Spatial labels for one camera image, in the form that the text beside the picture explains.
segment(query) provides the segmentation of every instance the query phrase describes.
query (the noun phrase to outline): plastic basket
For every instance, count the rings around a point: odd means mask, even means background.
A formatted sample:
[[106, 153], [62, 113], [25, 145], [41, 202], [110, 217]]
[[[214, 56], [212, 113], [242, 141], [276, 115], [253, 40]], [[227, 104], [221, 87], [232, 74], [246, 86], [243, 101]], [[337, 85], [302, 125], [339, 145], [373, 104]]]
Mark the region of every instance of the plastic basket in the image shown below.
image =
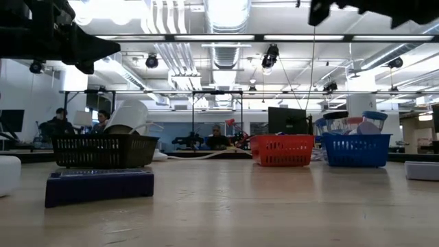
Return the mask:
[[62, 135], [52, 137], [56, 163], [61, 167], [123, 169], [152, 162], [157, 137], [133, 134]]
[[253, 160], [261, 166], [305, 166], [311, 161], [314, 136], [258, 135], [250, 145]]
[[391, 134], [326, 135], [323, 137], [331, 167], [383, 167]]

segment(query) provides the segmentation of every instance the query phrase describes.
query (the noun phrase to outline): computer monitor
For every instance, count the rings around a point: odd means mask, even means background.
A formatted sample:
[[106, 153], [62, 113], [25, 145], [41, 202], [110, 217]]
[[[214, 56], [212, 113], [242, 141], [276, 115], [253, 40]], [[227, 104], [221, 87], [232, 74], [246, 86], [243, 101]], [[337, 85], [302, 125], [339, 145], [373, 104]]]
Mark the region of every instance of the computer monitor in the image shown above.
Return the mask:
[[21, 132], [24, 116], [24, 110], [0, 110], [0, 132]]
[[268, 108], [268, 132], [308, 134], [307, 111], [290, 108]]

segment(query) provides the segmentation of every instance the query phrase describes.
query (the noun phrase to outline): window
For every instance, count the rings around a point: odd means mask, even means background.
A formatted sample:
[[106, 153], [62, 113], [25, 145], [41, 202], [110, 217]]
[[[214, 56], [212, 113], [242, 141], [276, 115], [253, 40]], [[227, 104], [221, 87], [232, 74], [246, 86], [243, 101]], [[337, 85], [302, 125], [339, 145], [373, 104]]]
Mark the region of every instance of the window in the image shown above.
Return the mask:
[[96, 110], [94, 110], [94, 111], [91, 113], [91, 119], [93, 119], [93, 120], [97, 120], [97, 111], [96, 111]]

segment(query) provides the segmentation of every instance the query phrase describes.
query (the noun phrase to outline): white foam block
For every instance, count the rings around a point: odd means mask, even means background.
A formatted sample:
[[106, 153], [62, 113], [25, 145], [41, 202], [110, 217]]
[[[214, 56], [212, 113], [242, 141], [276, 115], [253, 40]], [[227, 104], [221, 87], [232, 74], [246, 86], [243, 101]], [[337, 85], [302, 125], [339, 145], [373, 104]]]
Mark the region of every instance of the white foam block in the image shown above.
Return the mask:
[[21, 161], [15, 156], [0, 156], [0, 197], [11, 194], [20, 185]]
[[407, 179], [439, 181], [439, 163], [406, 161]]

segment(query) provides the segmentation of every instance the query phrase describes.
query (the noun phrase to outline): wooden table surface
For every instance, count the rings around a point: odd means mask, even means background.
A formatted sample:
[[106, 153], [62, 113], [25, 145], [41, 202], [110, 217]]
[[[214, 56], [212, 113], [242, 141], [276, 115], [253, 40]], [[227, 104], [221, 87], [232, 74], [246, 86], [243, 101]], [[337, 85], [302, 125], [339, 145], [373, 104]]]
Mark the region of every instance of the wooden table surface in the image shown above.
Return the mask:
[[385, 169], [167, 161], [153, 198], [44, 208], [54, 163], [23, 165], [0, 198], [0, 246], [437, 246], [439, 183]]

